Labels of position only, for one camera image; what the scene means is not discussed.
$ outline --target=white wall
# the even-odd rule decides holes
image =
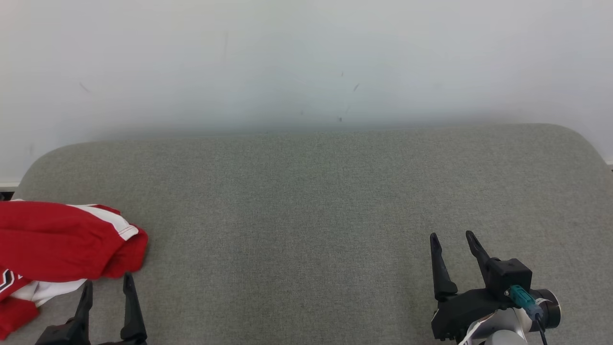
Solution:
[[[610,0],[3,0],[0,182],[80,141],[450,121],[613,160],[612,37]]]

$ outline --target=folded clothing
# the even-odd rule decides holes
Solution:
[[[38,315],[31,306],[87,279],[138,271],[147,241],[142,229],[107,206],[0,203],[0,339]],[[17,312],[24,302],[24,313]]]

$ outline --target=teal connector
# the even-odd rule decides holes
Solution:
[[[537,314],[543,316],[543,309],[536,304],[534,297],[524,290],[523,287],[519,285],[511,286],[509,289],[509,297],[515,304],[526,311],[530,320],[536,321]]]

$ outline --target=red fabric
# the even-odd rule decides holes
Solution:
[[[28,278],[11,272],[8,268],[0,267],[0,301],[28,285],[31,281]]]
[[[32,301],[8,297],[0,301],[0,340],[32,321],[39,314]]]
[[[120,277],[140,268],[146,245],[141,229],[125,241],[111,223],[76,207],[0,203],[0,266],[33,281]]]

